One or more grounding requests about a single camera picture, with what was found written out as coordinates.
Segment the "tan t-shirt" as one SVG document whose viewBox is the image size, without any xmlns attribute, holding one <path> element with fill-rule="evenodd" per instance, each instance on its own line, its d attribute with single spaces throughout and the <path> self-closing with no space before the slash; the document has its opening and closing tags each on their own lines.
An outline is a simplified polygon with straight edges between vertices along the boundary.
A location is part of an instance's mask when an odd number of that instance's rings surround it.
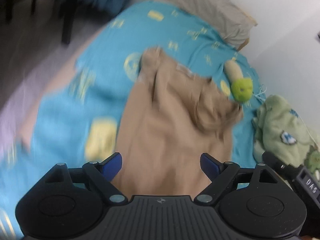
<svg viewBox="0 0 320 240">
<path fill-rule="evenodd" d="M 229 161 L 232 128 L 242 117 L 242 106 L 210 78 L 159 47 L 147 49 L 121 117 L 116 150 L 123 164 L 114 186 L 127 197 L 195 197 L 210 183 L 201 155 Z"/>
</svg>

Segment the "green fleece blanket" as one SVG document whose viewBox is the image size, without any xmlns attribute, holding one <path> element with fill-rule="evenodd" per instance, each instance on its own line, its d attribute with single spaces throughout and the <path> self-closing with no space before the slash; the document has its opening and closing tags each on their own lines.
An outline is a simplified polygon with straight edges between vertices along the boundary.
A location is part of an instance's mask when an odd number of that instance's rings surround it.
<svg viewBox="0 0 320 240">
<path fill-rule="evenodd" d="M 263 162 L 271 152 L 285 164 L 304 165 L 319 180 L 319 135 L 279 95 L 269 96 L 252 120 L 255 128 L 253 156 Z"/>
</svg>

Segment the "teal patterned bed sheet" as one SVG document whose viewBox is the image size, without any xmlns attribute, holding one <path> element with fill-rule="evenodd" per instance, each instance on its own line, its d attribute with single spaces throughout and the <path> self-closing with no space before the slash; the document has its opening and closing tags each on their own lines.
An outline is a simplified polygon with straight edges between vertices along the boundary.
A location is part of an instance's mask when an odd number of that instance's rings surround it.
<svg viewBox="0 0 320 240">
<path fill-rule="evenodd" d="M 244 55 L 201 18 L 175 5 L 147 0 L 112 20 L 76 59 L 68 85 L 43 97 L 26 144 L 16 140 L 1 160 L 1 239 L 20 239 L 15 207 L 55 164 L 80 167 L 93 124 L 120 119 L 139 71 L 143 51 L 159 46 L 179 63 L 211 77 L 229 93 L 224 62 L 235 59 L 259 92 L 259 76 Z"/>
</svg>

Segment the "green and beige plush toy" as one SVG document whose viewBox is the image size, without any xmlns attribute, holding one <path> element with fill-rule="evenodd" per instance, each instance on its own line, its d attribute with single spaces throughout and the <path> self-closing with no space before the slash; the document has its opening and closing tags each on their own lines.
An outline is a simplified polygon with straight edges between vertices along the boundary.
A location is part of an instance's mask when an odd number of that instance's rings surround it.
<svg viewBox="0 0 320 240">
<path fill-rule="evenodd" d="M 240 66 L 234 60 L 224 63 L 225 72 L 230 84 L 231 93 L 237 102 L 247 102 L 253 95 L 253 81 L 250 77 L 244 77 Z"/>
</svg>

